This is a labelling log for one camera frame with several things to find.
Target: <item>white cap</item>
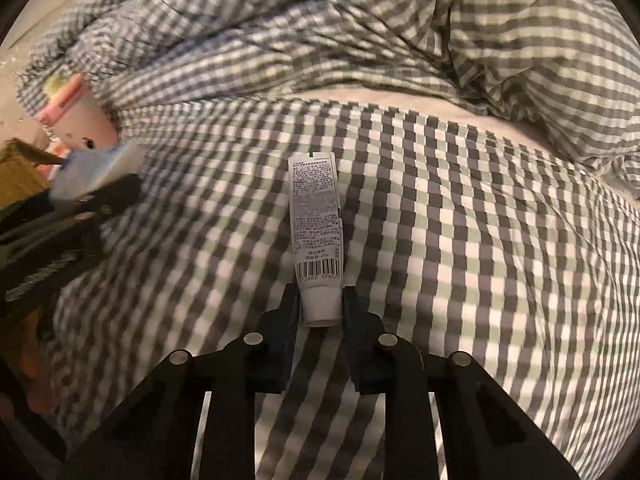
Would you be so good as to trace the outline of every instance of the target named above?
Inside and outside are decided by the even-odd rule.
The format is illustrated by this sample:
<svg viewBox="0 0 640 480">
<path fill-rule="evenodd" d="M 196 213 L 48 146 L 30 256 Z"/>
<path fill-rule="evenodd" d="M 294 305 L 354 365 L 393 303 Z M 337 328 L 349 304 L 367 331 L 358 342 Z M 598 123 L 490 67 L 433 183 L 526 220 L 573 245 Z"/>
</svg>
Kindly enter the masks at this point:
<svg viewBox="0 0 640 480">
<path fill-rule="evenodd" d="M 311 327 L 334 326 L 342 320 L 342 288 L 339 286 L 312 286 L 300 291 L 305 325 Z"/>
</svg>

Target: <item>gingham fabric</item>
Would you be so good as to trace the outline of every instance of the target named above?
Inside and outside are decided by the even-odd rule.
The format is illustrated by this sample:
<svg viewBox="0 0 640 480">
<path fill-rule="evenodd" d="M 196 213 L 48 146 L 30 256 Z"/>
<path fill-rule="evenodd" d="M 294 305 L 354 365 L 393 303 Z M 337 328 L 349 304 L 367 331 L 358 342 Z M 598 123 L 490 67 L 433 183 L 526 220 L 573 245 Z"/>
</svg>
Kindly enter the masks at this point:
<svg viewBox="0 0 640 480">
<path fill-rule="evenodd" d="M 18 98 L 35 114 L 50 74 L 84 72 L 146 150 L 145 194 L 58 303 L 57 427 L 78 443 L 171 350 L 220 348 L 278 304 L 287 157 L 332 150 L 346 284 L 420 348 L 471 352 L 596 478 L 640 416 L 640 218 L 587 166 L 633 182 L 637 60 L 608 0 L 80 0 Z M 587 166 L 407 111 L 267 96 L 334 84 L 540 120 Z M 355 394 L 339 341 L 301 330 L 287 393 L 260 399 L 259 479 L 380 477 L 383 400 Z"/>
</svg>

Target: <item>floor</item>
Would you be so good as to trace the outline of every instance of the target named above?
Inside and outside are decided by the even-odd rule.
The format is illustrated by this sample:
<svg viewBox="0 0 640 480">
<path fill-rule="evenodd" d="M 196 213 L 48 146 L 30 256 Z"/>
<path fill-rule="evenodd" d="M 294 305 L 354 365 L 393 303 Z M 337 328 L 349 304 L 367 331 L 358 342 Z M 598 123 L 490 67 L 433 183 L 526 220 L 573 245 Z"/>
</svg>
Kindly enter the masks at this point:
<svg viewBox="0 0 640 480">
<path fill-rule="evenodd" d="M 15 101 L 18 74 L 29 59 L 31 45 L 74 0 L 31 0 L 0 45 L 0 142 L 19 137 L 36 145 L 44 132 Z"/>
</svg>

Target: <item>barcode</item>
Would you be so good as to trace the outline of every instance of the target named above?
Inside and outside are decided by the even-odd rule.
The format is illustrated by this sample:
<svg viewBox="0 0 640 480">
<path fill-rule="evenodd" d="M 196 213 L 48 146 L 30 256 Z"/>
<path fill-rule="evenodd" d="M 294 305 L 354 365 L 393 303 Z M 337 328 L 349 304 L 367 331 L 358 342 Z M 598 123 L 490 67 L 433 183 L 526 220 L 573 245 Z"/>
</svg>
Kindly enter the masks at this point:
<svg viewBox="0 0 640 480">
<path fill-rule="evenodd" d="M 300 262 L 298 264 L 298 279 L 315 278 L 322 274 L 338 276 L 338 260 L 325 258 L 315 262 Z"/>
</svg>

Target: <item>checkered duvet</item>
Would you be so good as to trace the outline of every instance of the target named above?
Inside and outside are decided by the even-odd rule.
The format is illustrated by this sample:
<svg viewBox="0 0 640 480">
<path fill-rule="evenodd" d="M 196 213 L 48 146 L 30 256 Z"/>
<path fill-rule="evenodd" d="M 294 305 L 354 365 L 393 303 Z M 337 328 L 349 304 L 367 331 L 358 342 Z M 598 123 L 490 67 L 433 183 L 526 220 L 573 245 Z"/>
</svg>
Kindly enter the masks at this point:
<svg viewBox="0 0 640 480">
<path fill-rule="evenodd" d="M 80 0 L 18 98 L 35 114 L 51 73 L 84 72 L 145 149 L 145 194 L 58 303 L 58 429 L 78 442 L 169 351 L 219 348 L 277 305 L 287 157 L 332 150 L 346 283 L 420 348 L 471 352 L 596 478 L 640 416 L 640 216 L 588 170 L 634 183 L 638 51 L 608 0 Z M 538 120 L 581 164 L 267 96 L 354 83 Z M 353 391 L 339 341 L 302 330 L 288 391 L 259 399 L 259 479 L 380 477 L 383 403 Z"/>
</svg>

